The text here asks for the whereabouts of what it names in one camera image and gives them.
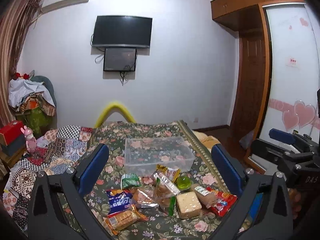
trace plastic bin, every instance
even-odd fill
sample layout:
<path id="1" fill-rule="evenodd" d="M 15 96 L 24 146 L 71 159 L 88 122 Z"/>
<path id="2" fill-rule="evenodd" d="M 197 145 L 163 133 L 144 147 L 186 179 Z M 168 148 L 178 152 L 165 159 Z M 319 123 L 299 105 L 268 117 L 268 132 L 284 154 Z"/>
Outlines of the plastic bin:
<path id="1" fill-rule="evenodd" d="M 151 176 L 162 164 L 190 171 L 195 155 L 182 137 L 126 139 L 124 170 L 138 176 Z"/>

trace red box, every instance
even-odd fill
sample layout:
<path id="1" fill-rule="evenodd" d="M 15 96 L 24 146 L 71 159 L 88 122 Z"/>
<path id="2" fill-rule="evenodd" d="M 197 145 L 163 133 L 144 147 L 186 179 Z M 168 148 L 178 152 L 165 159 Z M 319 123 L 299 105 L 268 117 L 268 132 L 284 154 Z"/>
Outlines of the red box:
<path id="1" fill-rule="evenodd" d="M 0 129 L 0 144 L 8 146 L 12 143 L 19 135 L 22 134 L 21 127 L 24 127 L 22 121 L 14 120 L 5 127 Z"/>

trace green floral fabric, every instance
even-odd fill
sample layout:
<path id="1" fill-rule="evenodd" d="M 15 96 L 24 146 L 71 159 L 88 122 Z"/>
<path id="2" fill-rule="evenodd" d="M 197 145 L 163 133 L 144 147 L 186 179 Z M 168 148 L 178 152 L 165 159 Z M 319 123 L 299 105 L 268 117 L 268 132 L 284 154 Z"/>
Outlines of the green floral fabric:
<path id="1" fill-rule="evenodd" d="M 88 142 L 88 151 L 82 157 L 89 156 L 100 142 L 109 147 L 109 160 L 92 191 L 84 197 L 87 205 L 106 230 L 108 230 L 108 227 L 103 217 L 108 214 L 110 206 L 105 190 L 120 189 L 121 176 L 125 173 L 125 139 L 159 137 L 183 137 L 195 154 L 196 158 L 191 170 L 182 173 L 182 175 L 187 175 L 194 183 L 199 183 L 204 187 L 210 186 L 228 192 L 222 177 L 211 160 L 209 151 L 197 140 L 184 122 L 178 121 L 158 125 L 107 123 L 92 131 L 92 136 Z M 151 182 L 150 178 L 143 178 L 145 185 Z M 60 201 L 71 227 L 81 232 L 63 195 L 60 195 Z M 136 222 L 122 230 L 118 235 L 113 236 L 113 238 L 116 240 L 183 240 L 192 237 L 193 239 L 205 240 L 220 224 L 220 218 L 207 209 L 202 209 L 199 217 L 186 220 L 180 219 L 177 211 L 173 216 L 167 216 L 159 208 L 140 209 L 140 212 L 149 217 L 147 222 Z"/>

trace metal screw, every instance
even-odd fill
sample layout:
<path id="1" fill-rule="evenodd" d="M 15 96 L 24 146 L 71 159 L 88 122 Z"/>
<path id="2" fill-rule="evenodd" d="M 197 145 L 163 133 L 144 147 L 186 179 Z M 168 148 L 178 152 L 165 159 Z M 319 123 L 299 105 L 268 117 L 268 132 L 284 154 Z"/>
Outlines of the metal screw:
<path id="1" fill-rule="evenodd" d="M 254 170 L 252 168 L 246 168 L 245 173 L 252 175 L 252 174 L 254 174 Z"/>
<path id="2" fill-rule="evenodd" d="M 67 173 L 72 174 L 75 171 L 75 168 L 67 168 Z"/>
<path id="3" fill-rule="evenodd" d="M 38 177 L 39 177 L 39 178 L 42 178 L 43 176 L 44 176 L 44 171 L 39 171 L 39 172 L 38 172 Z"/>
<path id="4" fill-rule="evenodd" d="M 277 171 L 277 172 L 276 172 L 276 176 L 277 176 L 278 178 L 282 178 L 282 177 L 283 177 L 283 174 L 282 174 L 282 172 Z"/>

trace yellow tube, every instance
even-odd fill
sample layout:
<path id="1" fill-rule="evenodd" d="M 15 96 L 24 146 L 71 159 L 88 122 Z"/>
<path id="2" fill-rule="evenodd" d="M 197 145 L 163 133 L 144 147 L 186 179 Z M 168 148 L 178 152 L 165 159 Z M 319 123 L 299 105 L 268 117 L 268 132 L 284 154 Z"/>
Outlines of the yellow tube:
<path id="1" fill-rule="evenodd" d="M 109 105 L 106 106 L 106 108 L 102 111 L 100 114 L 98 120 L 96 121 L 95 128 L 100 127 L 103 122 L 108 118 L 108 114 L 114 110 L 117 109 L 120 111 L 122 116 L 128 121 L 128 122 L 136 122 L 133 116 L 129 113 L 128 109 L 120 104 L 119 102 L 111 102 Z"/>

